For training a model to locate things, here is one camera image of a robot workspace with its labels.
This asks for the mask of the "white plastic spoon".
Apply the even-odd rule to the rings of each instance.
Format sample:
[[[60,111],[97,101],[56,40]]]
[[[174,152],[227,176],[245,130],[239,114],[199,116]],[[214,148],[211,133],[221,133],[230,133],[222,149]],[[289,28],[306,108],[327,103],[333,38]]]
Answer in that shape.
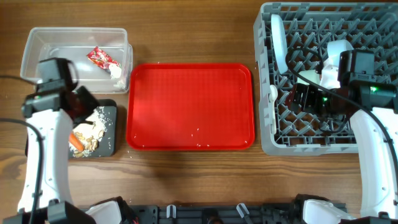
[[[277,122],[275,115],[275,102],[278,97],[277,87],[275,85],[270,85],[270,94],[269,94],[269,102],[271,104],[271,115],[272,115],[272,124],[271,124],[271,133],[275,134],[277,132]]]

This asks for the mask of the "rice and food leftovers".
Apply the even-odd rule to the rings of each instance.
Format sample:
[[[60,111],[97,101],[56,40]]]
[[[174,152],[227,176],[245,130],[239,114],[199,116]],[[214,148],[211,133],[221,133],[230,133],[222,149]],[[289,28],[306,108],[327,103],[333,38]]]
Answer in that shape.
[[[72,133],[81,141],[84,145],[84,151],[79,152],[71,143],[69,143],[69,150],[72,157],[88,157],[97,149],[99,149],[100,142],[104,138],[98,137],[98,133],[103,129],[104,135],[107,132],[105,107],[97,107],[93,114],[89,116],[84,123],[80,123],[75,127]]]

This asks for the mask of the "orange carrot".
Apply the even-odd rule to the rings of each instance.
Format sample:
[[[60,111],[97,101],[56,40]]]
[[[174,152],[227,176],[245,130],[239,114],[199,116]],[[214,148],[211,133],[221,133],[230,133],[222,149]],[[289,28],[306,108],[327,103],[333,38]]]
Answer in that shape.
[[[79,152],[84,151],[84,145],[73,133],[69,136],[69,143],[71,143]]]

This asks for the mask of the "white tissue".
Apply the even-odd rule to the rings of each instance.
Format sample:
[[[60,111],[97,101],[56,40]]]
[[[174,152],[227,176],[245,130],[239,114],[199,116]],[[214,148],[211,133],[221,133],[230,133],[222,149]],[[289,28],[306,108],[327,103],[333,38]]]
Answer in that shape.
[[[118,79],[121,77],[122,69],[119,64],[110,63],[108,69],[110,71],[112,79]]]

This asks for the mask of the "red snack wrapper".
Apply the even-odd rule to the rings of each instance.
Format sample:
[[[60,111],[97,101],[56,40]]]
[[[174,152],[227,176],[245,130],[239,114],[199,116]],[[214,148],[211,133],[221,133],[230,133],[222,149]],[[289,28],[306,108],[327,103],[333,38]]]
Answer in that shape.
[[[112,68],[121,68],[121,64],[108,55],[104,50],[95,47],[89,52],[86,57],[93,62],[97,67],[103,70],[111,70]]]

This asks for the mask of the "light blue plate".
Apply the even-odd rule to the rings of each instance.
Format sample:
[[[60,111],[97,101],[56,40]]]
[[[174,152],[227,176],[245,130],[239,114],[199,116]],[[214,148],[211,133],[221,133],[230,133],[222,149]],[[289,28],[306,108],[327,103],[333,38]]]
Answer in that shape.
[[[271,15],[271,36],[277,68],[279,73],[283,74],[288,70],[285,62],[287,55],[287,40],[282,19],[277,14]]]

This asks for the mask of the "pale green bowl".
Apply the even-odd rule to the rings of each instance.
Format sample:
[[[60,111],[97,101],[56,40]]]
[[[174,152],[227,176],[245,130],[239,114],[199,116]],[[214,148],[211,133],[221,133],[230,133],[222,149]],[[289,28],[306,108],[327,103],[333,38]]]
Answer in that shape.
[[[316,70],[302,70],[298,74],[317,85],[320,84],[321,76],[316,72]]]

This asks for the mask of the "brown food scrap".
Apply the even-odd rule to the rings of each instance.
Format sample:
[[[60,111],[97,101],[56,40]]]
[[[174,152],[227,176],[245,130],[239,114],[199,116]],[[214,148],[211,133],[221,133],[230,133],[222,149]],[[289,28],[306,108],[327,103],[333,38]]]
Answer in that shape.
[[[104,136],[104,130],[102,129],[99,133],[98,133],[98,137],[102,138]]]

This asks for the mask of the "light blue bowl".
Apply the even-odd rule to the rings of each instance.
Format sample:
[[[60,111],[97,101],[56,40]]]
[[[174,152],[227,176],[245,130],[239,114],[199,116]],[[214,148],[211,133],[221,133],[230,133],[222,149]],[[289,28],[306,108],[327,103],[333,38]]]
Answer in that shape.
[[[325,63],[327,65],[339,66],[340,54],[345,51],[353,50],[353,46],[347,40],[335,40],[327,43],[328,58]]]

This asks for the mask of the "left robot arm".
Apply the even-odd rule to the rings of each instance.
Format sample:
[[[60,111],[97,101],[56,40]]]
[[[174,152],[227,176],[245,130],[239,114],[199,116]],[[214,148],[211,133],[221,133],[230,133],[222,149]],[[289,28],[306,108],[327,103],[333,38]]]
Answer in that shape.
[[[22,105],[27,127],[27,173],[17,215],[4,223],[94,223],[73,205],[68,186],[68,142],[74,126],[99,105],[83,86],[38,91]]]

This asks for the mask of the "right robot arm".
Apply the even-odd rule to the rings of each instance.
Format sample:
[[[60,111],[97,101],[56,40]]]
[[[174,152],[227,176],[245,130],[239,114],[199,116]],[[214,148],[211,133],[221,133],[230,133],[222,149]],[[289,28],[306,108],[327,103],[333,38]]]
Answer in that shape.
[[[347,72],[337,88],[302,80],[291,91],[290,110],[319,117],[345,116],[358,145],[362,180],[360,218],[321,208],[314,199],[303,205],[307,223],[397,223],[397,87]]]

